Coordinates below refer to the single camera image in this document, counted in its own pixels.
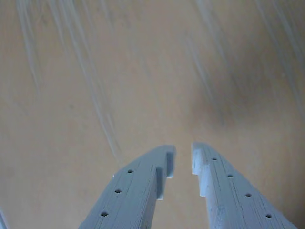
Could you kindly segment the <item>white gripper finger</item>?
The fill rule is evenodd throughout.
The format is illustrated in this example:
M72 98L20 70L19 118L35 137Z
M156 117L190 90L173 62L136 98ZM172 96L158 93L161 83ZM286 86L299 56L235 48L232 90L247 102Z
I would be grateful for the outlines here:
M165 182L174 174L176 148L158 146L138 157L110 180L82 229L149 229Z
M206 199L211 229L294 229L219 152L205 143L192 144L192 173Z

